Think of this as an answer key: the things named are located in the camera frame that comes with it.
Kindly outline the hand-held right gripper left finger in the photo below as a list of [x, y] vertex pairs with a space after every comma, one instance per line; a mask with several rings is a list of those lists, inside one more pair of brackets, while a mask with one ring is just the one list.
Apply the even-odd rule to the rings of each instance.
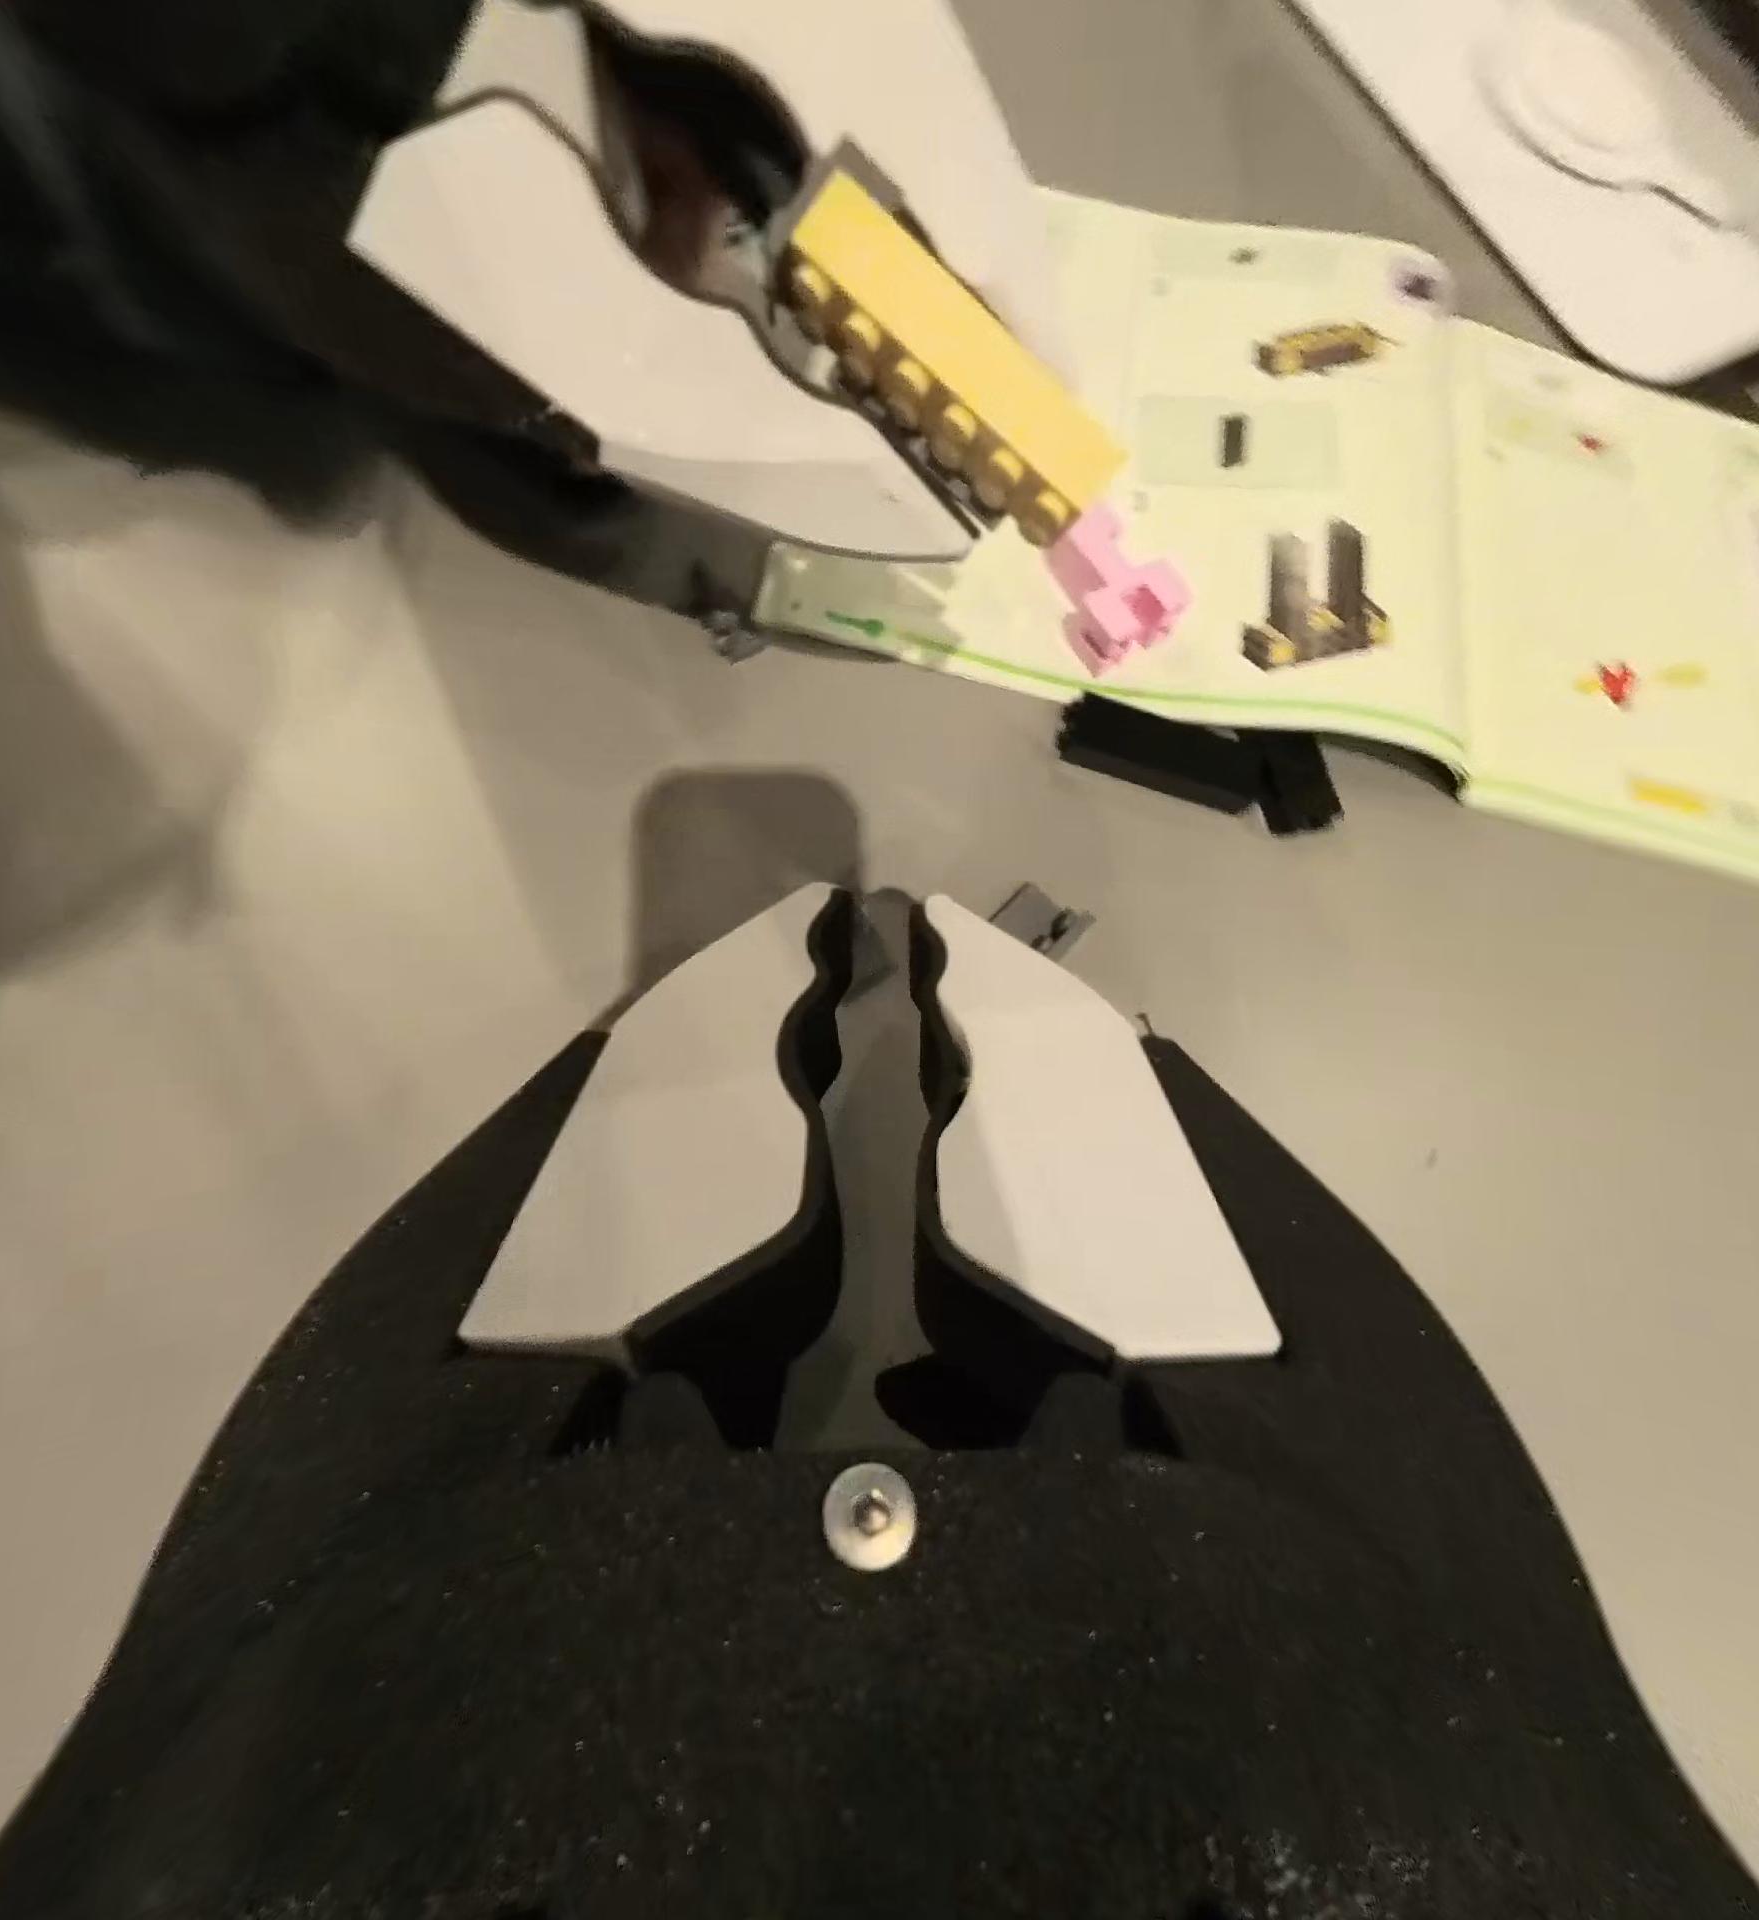
[[660, 976], [602, 1049], [460, 1324], [478, 1352], [670, 1364], [754, 1314], [804, 1352], [838, 1305], [824, 1105], [850, 893], [804, 884]]

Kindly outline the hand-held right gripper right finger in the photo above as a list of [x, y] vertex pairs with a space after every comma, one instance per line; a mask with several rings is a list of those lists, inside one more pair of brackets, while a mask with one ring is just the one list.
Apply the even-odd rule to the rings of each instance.
[[945, 894], [933, 1011], [961, 1090], [933, 1224], [1115, 1358], [1271, 1358], [1279, 1330], [1131, 1019]]

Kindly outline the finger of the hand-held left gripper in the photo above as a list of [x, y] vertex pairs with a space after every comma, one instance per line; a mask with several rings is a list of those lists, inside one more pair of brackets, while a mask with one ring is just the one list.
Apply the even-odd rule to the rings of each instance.
[[1035, 183], [949, 5], [582, 5], [602, 184], [670, 289], [748, 320], [776, 367], [762, 230], [856, 142], [943, 260], [1073, 384]]
[[828, 556], [949, 564], [971, 547], [874, 422], [642, 265], [586, 160], [512, 98], [388, 145], [356, 255], [588, 431], [618, 479]]

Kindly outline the small dark grey brick piece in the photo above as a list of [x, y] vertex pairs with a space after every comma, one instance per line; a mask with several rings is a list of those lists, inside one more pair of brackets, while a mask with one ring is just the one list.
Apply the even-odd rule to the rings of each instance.
[[1063, 965], [1095, 928], [1095, 917], [1057, 902], [1033, 883], [1021, 883], [989, 917], [987, 924], [1023, 949]]

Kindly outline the yellow and dark grey brick assembly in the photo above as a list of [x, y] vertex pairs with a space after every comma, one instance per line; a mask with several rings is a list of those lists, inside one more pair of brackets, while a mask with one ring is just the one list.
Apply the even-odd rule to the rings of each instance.
[[1113, 432], [931, 246], [852, 140], [762, 230], [770, 338], [963, 519], [1059, 544], [1117, 481]]

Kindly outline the black brick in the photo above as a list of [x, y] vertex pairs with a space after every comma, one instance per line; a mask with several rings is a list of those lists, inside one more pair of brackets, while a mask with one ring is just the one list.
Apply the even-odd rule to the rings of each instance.
[[1341, 798], [1315, 735], [1259, 732], [1257, 756], [1257, 805], [1271, 836], [1315, 836], [1341, 823]]
[[1063, 709], [1061, 763], [1231, 819], [1261, 805], [1265, 763], [1233, 732], [1155, 716], [1101, 697]]

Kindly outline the pink brick piece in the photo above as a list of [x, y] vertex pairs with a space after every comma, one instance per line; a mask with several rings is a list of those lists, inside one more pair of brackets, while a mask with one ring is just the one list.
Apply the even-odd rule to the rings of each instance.
[[1067, 603], [1065, 644], [1101, 679], [1175, 634], [1191, 609], [1177, 564], [1129, 556], [1123, 517], [1087, 508], [1045, 552], [1045, 570]]

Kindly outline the pale green instruction booklet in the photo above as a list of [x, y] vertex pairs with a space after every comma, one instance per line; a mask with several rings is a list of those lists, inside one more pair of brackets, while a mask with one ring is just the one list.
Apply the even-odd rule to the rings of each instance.
[[1759, 424], [1451, 314], [1379, 238], [1041, 190], [1127, 556], [1189, 603], [1095, 669], [1015, 533], [778, 547], [760, 625], [1057, 707], [1407, 751], [1463, 803], [1759, 884]]

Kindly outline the white box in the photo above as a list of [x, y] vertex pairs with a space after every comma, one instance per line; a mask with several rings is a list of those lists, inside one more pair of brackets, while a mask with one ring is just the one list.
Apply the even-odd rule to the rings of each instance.
[[1589, 360], [1667, 391], [1759, 367], [1759, 88], [1685, 5], [1293, 13]]

